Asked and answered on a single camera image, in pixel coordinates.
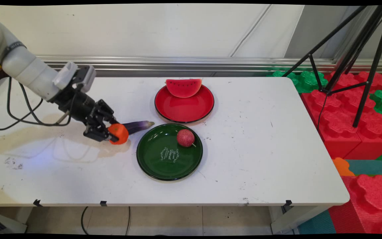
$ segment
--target tripod leg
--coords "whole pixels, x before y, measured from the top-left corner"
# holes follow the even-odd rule
[[[316,65],[315,65],[315,61],[313,60],[312,54],[309,54],[309,59],[310,59],[310,63],[312,64],[313,73],[315,74],[315,77],[316,77],[316,82],[318,82],[318,90],[320,91],[322,90],[322,84],[321,84],[321,80],[319,79],[318,71],[316,70]]]
[[[381,54],[382,54],[382,35],[381,35],[381,39],[379,40],[379,43],[378,43],[378,48],[377,48],[377,51],[376,51],[375,56],[374,56],[371,70],[369,71],[367,85],[365,86],[365,89],[363,91],[362,98],[360,100],[359,107],[357,109],[357,113],[356,113],[355,119],[353,121],[353,127],[357,127],[359,124],[359,120],[360,120],[360,117],[362,115],[363,107],[365,106],[366,98],[368,97],[369,89],[371,88],[372,81],[374,79],[374,74],[375,74],[376,68],[378,66],[378,62],[379,62],[379,58],[381,57]]]
[[[322,41],[320,41],[312,50],[310,50],[305,56],[303,56],[302,59],[300,59],[293,67],[291,67],[285,74],[282,75],[282,77],[287,77],[288,74],[290,74],[292,71],[294,71],[303,61],[305,61],[310,54],[313,54],[316,50],[318,50],[325,42],[327,42],[332,36],[334,36],[341,28],[347,25],[356,15],[359,14],[359,12],[362,12],[363,9],[365,9],[366,6],[360,6],[358,9],[356,9],[349,17],[347,17],[342,23],[340,23],[330,34],[328,34]]]
[[[349,65],[346,67],[346,71],[344,72],[344,74],[349,74],[349,71],[351,70],[351,68],[353,67],[353,64],[356,62],[356,59],[359,57],[359,54],[361,53],[361,51],[363,50],[363,47],[365,46],[365,44],[368,42],[368,40],[371,38],[372,34],[375,32],[375,30],[377,29],[377,27],[379,26],[379,24],[381,24],[382,22],[382,18],[381,20],[378,22],[378,24],[376,24],[376,26],[369,32],[369,34],[367,35],[366,39],[364,39],[361,43],[361,46],[359,47],[359,49],[357,50],[355,56],[353,57],[353,59],[350,61]]]
[[[344,57],[343,61],[341,64],[337,67],[337,70],[335,71],[335,74],[332,76],[331,80],[328,82],[326,85],[325,89],[326,91],[331,91],[335,83],[337,83],[337,80],[340,78],[341,73],[343,73],[344,68],[347,66],[349,63],[351,57],[356,53],[358,47],[360,46],[362,40],[365,38],[365,35],[369,30],[372,28],[372,26],[375,26],[378,21],[380,20],[382,16],[382,5],[377,6],[365,26],[363,27],[362,31],[359,33],[355,41],[353,42],[352,46],[350,47],[349,51],[347,52],[346,56]]]

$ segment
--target green plate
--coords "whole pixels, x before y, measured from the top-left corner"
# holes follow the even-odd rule
[[[176,134],[190,130],[195,137],[194,146],[178,144]],[[203,157],[203,145],[198,135],[181,124],[162,124],[148,131],[137,147],[137,160],[149,176],[164,181],[178,180],[194,172]]]

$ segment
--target red foam block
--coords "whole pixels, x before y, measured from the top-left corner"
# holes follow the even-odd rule
[[[363,89],[354,88],[347,91],[342,91],[337,93],[337,99],[341,101],[341,109],[344,113],[349,115],[351,118],[355,118],[357,109],[359,108],[359,103],[362,98]],[[370,98],[366,99],[365,106],[363,108],[363,114],[371,114],[374,112],[375,101]]]
[[[319,113],[325,101],[325,93],[318,90],[313,90],[311,93],[302,93],[301,99],[306,106],[307,111],[315,125],[318,124]],[[339,110],[341,101],[336,95],[328,96],[325,102],[323,112],[336,112]]]
[[[335,74],[335,71],[331,72],[330,74],[325,76],[325,79],[328,81],[331,80],[332,76]],[[354,77],[354,74],[341,74],[340,78],[338,79],[337,83],[335,84],[334,88],[332,88],[333,91],[347,87],[347,86],[353,86],[358,84],[359,81],[357,81]]]
[[[316,127],[325,93],[314,90],[303,93],[301,98]],[[321,139],[332,158],[343,158],[361,142],[356,129],[351,125],[352,119],[342,112],[340,106],[341,101],[336,95],[328,96],[319,125]]]
[[[344,159],[375,160],[382,155],[382,115],[377,112],[362,114],[357,134],[361,143]]]
[[[350,201],[328,211],[337,233],[382,234],[382,175],[341,176]]]
[[[359,82],[365,82],[367,81],[369,76],[369,72],[361,71],[359,74],[355,76],[355,79]],[[382,90],[382,74],[375,73],[374,79],[371,84],[371,88],[369,89],[369,93],[373,94],[376,90]]]

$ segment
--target white wall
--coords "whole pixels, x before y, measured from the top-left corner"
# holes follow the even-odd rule
[[[358,7],[305,5],[285,57],[302,58]],[[323,44],[313,53],[313,57],[333,59],[352,23],[344,26]]]
[[[375,32],[372,34],[371,38],[367,41],[363,50],[360,52],[360,59],[373,59],[378,48],[378,43],[382,35],[382,23],[378,25]]]
[[[228,57],[267,4],[0,6],[36,55]],[[273,5],[235,56],[283,57],[302,5]]]
[[[303,6],[273,4],[234,57],[283,58]]]

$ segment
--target toy watermelon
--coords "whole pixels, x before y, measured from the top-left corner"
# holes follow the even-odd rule
[[[188,98],[199,91],[201,82],[201,79],[166,80],[166,86],[170,94],[179,98]]]

